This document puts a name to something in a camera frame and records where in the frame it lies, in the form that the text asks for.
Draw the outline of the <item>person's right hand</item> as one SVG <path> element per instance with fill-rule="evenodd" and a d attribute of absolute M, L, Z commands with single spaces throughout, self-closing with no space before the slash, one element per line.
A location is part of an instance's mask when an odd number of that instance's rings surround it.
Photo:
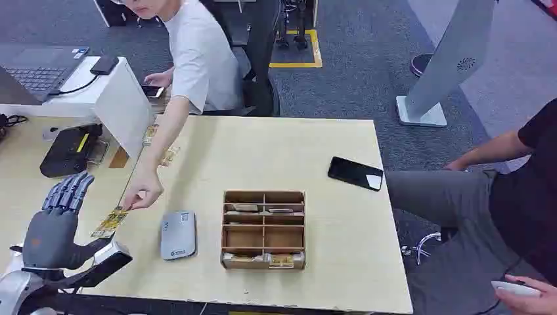
<path fill-rule="evenodd" d="M 152 73 L 144 78 L 143 84 L 156 87 L 169 87 L 173 81 L 175 67 L 164 72 Z"/>

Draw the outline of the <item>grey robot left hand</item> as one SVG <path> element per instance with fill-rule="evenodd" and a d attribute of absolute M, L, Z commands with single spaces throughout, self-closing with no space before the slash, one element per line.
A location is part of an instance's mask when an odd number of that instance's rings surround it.
<path fill-rule="evenodd" d="M 94 180 L 93 175 L 82 171 L 49 190 L 26 232 L 22 248 L 24 267 L 77 270 L 112 241 L 98 238 L 87 245 L 74 243 L 78 215 Z"/>

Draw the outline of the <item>seated person's left hand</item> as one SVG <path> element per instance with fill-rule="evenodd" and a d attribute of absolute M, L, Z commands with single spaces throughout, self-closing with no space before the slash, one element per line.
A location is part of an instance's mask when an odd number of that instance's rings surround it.
<path fill-rule="evenodd" d="M 509 281 L 522 281 L 541 292 L 539 297 L 516 295 L 508 290 L 496 289 L 496 296 L 513 314 L 556 314 L 556 287 L 524 276 L 506 275 Z"/>

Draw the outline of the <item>person's left hand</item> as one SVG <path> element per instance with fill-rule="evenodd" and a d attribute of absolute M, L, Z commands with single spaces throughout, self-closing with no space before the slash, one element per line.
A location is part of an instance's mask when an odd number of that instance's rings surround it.
<path fill-rule="evenodd" d="M 163 191 L 164 188 L 157 170 L 141 170 L 131 178 L 123 196 L 122 209 L 149 208 L 162 195 Z"/>

